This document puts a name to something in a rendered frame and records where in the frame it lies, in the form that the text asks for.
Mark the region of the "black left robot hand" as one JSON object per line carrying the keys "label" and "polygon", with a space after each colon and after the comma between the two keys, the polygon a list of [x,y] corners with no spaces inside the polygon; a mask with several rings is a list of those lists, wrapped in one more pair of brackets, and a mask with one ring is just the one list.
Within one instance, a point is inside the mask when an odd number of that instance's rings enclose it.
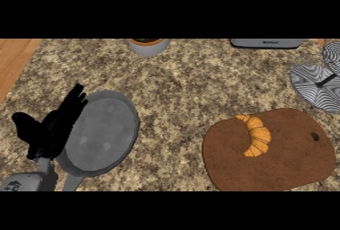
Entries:
{"label": "black left robot hand", "polygon": [[28,143],[27,158],[55,159],[65,147],[73,125],[79,120],[87,104],[85,86],[77,84],[71,89],[56,110],[52,110],[42,122],[25,112],[15,112],[12,120],[17,125],[18,137]]}

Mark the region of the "brown cutting board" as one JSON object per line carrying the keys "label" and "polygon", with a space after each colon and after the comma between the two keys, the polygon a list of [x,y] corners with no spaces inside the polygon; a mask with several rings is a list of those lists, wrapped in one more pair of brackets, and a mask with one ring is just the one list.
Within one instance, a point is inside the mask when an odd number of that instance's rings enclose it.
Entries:
{"label": "brown cutting board", "polygon": [[334,146],[320,123],[296,109],[256,114],[271,132],[268,152],[243,155],[250,135],[238,119],[219,121],[203,140],[203,161],[219,190],[290,190],[325,180],[336,168]]}

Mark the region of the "grey frying pan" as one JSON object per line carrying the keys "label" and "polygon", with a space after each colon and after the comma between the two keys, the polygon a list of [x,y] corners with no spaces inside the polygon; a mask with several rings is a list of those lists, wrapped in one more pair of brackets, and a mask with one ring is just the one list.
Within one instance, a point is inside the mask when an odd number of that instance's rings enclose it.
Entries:
{"label": "grey frying pan", "polygon": [[127,157],[138,139],[138,110],[130,99],[105,90],[90,93],[58,157],[68,173],[64,191],[76,191],[83,178],[107,173]]}

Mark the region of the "grey plant pot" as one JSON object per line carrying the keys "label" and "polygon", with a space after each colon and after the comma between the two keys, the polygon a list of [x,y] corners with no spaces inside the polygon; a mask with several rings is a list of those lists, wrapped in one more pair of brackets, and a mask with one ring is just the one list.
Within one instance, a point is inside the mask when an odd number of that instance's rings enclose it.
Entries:
{"label": "grey plant pot", "polygon": [[166,49],[170,44],[170,39],[157,39],[151,42],[141,42],[135,39],[129,39],[130,49],[141,55],[141,56],[155,56],[158,55]]}

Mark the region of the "orange croissant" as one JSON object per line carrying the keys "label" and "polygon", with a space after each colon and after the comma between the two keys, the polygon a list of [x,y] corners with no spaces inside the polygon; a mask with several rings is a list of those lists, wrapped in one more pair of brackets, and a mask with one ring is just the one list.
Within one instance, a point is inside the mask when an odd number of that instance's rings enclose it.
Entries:
{"label": "orange croissant", "polygon": [[268,152],[271,142],[271,132],[262,119],[252,115],[237,115],[235,118],[243,121],[250,135],[250,146],[244,151],[246,157],[259,157]]}

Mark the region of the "grey flat appliance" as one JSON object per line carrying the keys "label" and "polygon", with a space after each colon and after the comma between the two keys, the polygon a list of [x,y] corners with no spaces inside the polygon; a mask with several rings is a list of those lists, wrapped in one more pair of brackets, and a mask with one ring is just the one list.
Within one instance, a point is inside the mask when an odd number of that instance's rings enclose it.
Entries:
{"label": "grey flat appliance", "polygon": [[241,49],[297,49],[302,39],[231,39],[229,43]]}

